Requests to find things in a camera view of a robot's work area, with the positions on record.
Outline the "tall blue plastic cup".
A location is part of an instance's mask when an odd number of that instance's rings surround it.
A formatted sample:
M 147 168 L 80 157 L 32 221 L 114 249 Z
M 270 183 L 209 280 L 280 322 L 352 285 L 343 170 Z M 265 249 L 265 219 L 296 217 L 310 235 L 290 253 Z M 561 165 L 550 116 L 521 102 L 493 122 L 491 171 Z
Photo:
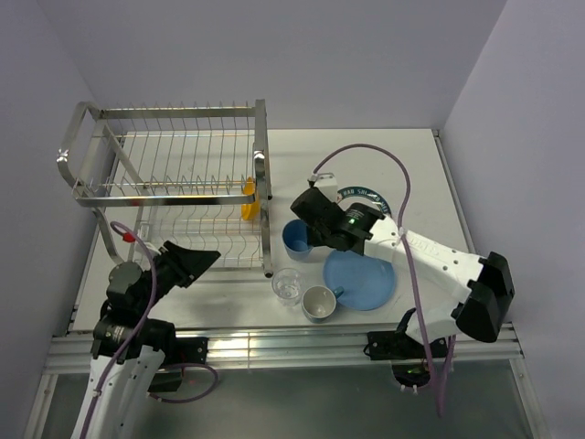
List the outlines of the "tall blue plastic cup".
M 313 247 L 308 242 L 308 229 L 300 219 L 289 221 L 282 229 L 282 242 L 287 255 L 294 261 L 305 261 Z

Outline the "clear drinking glass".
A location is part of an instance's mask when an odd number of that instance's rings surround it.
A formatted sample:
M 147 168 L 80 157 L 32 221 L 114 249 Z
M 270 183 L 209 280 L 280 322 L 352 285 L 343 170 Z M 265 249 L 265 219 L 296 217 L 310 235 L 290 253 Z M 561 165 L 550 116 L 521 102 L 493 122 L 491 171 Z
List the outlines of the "clear drinking glass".
M 272 291 L 284 306 L 295 306 L 302 298 L 303 277 L 298 270 L 284 268 L 271 278 Z

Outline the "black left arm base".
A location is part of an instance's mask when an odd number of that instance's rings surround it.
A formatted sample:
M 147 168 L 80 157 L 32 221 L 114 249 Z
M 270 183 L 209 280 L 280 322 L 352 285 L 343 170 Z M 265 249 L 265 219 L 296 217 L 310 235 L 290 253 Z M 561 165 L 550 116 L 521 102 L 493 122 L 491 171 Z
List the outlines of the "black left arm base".
M 207 337 L 178 337 L 171 353 L 165 358 L 163 366 L 183 363 L 205 364 L 207 347 Z M 179 389 L 185 374 L 184 369 L 159 371 L 155 374 L 148 391 L 151 393 L 175 392 Z

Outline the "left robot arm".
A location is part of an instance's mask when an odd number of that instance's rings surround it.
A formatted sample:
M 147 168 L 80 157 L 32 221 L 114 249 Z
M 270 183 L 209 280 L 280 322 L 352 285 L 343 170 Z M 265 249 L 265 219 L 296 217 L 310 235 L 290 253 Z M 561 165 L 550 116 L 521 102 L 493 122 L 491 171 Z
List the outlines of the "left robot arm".
M 175 326 L 148 317 L 173 288 L 187 288 L 220 257 L 166 241 L 153 264 L 121 262 L 109 274 L 93 329 L 90 375 L 73 438 L 128 438 L 154 375 L 178 353 Z

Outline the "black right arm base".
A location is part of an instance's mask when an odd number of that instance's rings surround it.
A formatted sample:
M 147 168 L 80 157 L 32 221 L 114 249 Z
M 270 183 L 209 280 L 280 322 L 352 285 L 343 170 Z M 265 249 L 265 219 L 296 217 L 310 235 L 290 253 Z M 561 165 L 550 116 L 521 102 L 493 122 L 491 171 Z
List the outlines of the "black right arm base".
M 455 336 L 440 338 L 430 344 L 434 359 L 445 359 L 439 374 L 438 386 L 443 390 L 451 368 Z M 401 391 L 416 393 L 431 384 L 431 366 L 424 346 L 398 331 L 371 331 L 363 353 L 372 361 L 398 360 L 404 364 L 393 365 L 392 374 Z

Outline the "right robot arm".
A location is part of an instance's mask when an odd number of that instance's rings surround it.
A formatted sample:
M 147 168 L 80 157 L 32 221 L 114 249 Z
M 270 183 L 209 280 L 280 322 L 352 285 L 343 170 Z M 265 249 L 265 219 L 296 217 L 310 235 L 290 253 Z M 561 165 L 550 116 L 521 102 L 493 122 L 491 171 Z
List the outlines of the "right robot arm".
M 434 309 L 415 305 L 407 311 L 395 331 L 371 343 L 372 359 L 444 358 L 447 338 L 458 334 L 483 343 L 498 339 L 515 296 L 506 257 L 456 251 L 362 203 L 342 209 L 317 187 L 306 189 L 291 210 L 307 226 L 313 246 L 403 265 L 450 294 Z

